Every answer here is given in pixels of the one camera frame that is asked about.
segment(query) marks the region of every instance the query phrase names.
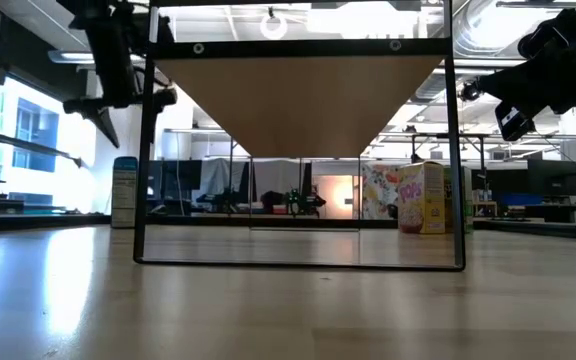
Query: metal rack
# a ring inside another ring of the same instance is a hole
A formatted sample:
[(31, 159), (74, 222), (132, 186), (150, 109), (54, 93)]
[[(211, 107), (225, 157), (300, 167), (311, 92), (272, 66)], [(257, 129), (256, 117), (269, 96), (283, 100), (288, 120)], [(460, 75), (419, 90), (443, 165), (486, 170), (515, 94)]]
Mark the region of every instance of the metal rack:
[[(330, 2), (322, 0), (297, 1), (297, 3)], [(455, 84), (455, 64), (452, 38), (452, 2), (444, 1), (443, 38), (429, 39), (365, 39), (365, 40), (280, 40), (239, 42), (197, 42), (161, 45), (156, 43), (158, 11), (161, 7), (202, 5), (252, 5), (269, 4), (269, 0), (151, 0), (149, 4), (150, 32), (146, 55), (142, 126), (139, 146), (139, 173), (137, 205), (135, 212), (135, 239), (133, 259), (140, 264), (169, 265), (231, 265), (231, 266), (283, 266), (283, 267), (335, 267), (369, 268), (412, 271), (462, 271), (466, 267), (464, 240), (463, 179), (459, 148), (459, 124)], [(446, 105), (448, 110), (448, 134), (450, 165), (453, 179), (454, 216), (454, 266), (374, 266), (374, 265), (327, 265), (290, 263), (223, 263), (194, 261), (161, 261), (144, 257), (146, 241), (146, 193), (148, 165), (153, 142), (156, 114), (153, 107), (155, 60), (160, 59), (215, 59), (215, 58), (268, 58), (268, 57), (335, 57), (335, 56), (409, 56), (432, 55), (444, 59), (446, 79)]]

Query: ceiling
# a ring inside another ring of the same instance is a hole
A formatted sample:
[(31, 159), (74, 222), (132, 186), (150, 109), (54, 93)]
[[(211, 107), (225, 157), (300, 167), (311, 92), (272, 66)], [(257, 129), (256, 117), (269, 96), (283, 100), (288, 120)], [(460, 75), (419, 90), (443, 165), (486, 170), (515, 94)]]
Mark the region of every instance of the ceiling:
[[(136, 2), (148, 3), (147, 0)], [(73, 15), (62, 4), (70, 7), (73, 3), (77, 3), (77, 0), (1, 0), (0, 9), (58, 49), (86, 50), (84, 34), (68, 29)], [(441, 35), (441, 0), (423, 0), (422, 10), (419, 12), (397, 11), (386, 2), (376, 6), (369, 10), (352, 8), (352, 11), (346, 11), (348, 18), (345, 21), (342, 21), (343, 17), (331, 20), (330, 14), (335, 11), (339, 13), (341, 8), (322, 9), (319, 5), (310, 4), (273, 5), (274, 19), (268, 19), (268, 6), (180, 7), (164, 8), (161, 11), (174, 20), (171, 27), (178, 42), (267, 40), (282, 35), (284, 30), (280, 28), (284, 26), (284, 22), (285, 33), (281, 39), (386, 36), (410, 38)], [(485, 59), (519, 58), (516, 44), (520, 38), (559, 11), (506, 8), (500, 6), (496, 0), (455, 0), (453, 9), (456, 57), (483, 58), (482, 64)], [(460, 75), (458, 83), (474, 76)], [(401, 131), (407, 125), (414, 125), (420, 132), (446, 131), (444, 84), (442, 74), (437, 72), (431, 75), (411, 99), (412, 103), (404, 105), (388, 122), (385, 131)], [(473, 133), (496, 131), (497, 121), (493, 111), (498, 103), (498, 100), (490, 96), (483, 96), (476, 102), (460, 103), (458, 108), (462, 130)], [(198, 107), (195, 109), (194, 119), (195, 126), (200, 128), (218, 127), (211, 117)], [(559, 130), (559, 116), (552, 112), (540, 114), (536, 123), (541, 133)]]

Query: wooden board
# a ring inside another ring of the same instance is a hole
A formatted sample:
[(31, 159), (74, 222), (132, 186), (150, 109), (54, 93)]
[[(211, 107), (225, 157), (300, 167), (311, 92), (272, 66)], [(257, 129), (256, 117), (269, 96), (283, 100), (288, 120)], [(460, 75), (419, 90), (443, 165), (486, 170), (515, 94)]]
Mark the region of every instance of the wooden board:
[(440, 61), (364, 56), (156, 63), (254, 157), (357, 157)]

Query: wooden floor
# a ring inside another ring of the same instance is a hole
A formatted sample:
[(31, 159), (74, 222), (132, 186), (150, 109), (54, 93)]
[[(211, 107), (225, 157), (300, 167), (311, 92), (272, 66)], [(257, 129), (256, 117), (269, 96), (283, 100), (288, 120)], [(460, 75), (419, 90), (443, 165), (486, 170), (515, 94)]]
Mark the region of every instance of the wooden floor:
[(107, 227), (0, 234), (0, 359), (576, 360), (576, 241), (468, 249), (464, 273), (171, 267)]
[(198, 262), (454, 266), (452, 234), (389, 230), (282, 231), (247, 227), (148, 226), (146, 259)]

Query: colorful box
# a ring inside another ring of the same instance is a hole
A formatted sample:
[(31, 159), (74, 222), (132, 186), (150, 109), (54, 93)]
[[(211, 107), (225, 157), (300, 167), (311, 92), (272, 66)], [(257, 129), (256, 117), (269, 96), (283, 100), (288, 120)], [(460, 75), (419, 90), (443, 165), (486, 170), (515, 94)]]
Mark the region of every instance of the colorful box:
[[(461, 167), (461, 177), (463, 179), (462, 192), (464, 194), (464, 230), (471, 233), (473, 225), (473, 208), (472, 208), (472, 172), (467, 167)], [(444, 168), (444, 193), (446, 204), (446, 232), (453, 232), (453, 211), (452, 211), (452, 172), (450, 167)]]
[(399, 170), (399, 231), (413, 234), (445, 232), (444, 167), (426, 161)]

